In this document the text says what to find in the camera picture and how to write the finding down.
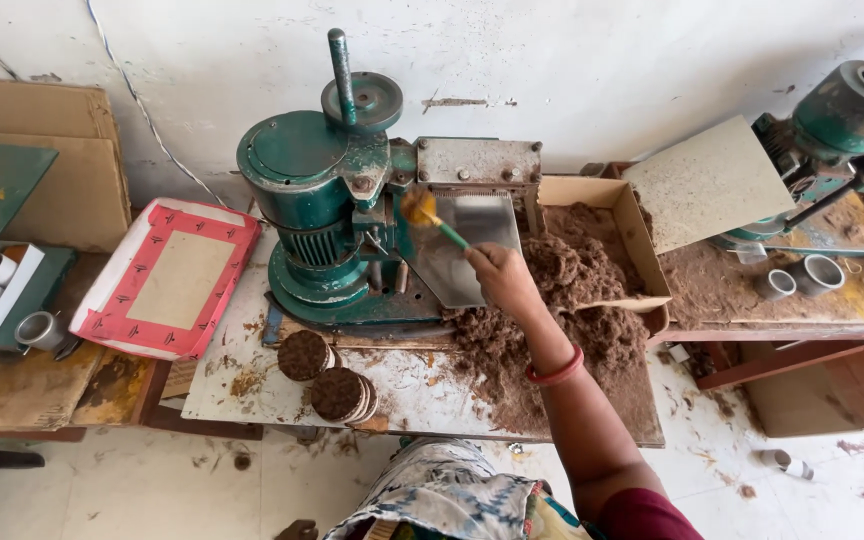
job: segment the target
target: metal pulley wheel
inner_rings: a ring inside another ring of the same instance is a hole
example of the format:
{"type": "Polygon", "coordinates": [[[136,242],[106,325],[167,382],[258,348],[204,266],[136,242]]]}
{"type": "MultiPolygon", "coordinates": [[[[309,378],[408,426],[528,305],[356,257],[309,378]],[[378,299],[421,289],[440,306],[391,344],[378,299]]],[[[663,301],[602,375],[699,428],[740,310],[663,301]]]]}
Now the metal pulley wheel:
{"type": "Polygon", "coordinates": [[[402,89],[394,80],[371,71],[355,71],[351,73],[351,81],[355,105],[352,125],[343,121],[335,80],[330,80],[321,92],[321,110],[338,129],[353,134],[373,134],[387,130],[402,116],[402,89]]]}

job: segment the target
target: green metal base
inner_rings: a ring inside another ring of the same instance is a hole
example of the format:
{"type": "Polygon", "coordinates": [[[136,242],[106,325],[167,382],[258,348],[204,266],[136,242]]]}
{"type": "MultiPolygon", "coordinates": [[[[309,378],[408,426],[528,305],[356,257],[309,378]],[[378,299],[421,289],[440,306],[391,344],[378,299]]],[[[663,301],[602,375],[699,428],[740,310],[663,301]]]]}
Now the green metal base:
{"type": "Polygon", "coordinates": [[[362,272],[345,286],[312,290],[299,284],[286,267],[285,251],[276,245],[269,261],[269,286],[282,308],[299,319],[325,325],[382,325],[438,322],[439,299],[426,284],[410,272],[405,294],[396,294],[396,272],[400,262],[382,262],[381,291],[369,289],[362,262],[362,272]]]}

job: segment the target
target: white box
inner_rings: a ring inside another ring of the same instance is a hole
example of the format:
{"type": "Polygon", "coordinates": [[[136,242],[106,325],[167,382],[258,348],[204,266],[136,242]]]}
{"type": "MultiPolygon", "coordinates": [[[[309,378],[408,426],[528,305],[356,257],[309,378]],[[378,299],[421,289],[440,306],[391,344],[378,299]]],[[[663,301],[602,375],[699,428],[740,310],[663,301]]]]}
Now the white box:
{"type": "MultiPolygon", "coordinates": [[[[16,244],[17,242],[0,242],[0,252],[3,248],[16,244]]],[[[11,281],[8,282],[6,289],[2,291],[2,296],[0,296],[0,328],[2,327],[2,322],[6,320],[9,312],[16,305],[16,301],[22,294],[25,286],[29,285],[29,281],[36,273],[36,269],[39,268],[43,259],[45,259],[45,253],[36,246],[29,244],[25,255],[22,256],[22,261],[19,262],[18,268],[15,269],[15,275],[12,276],[11,281]]]]}

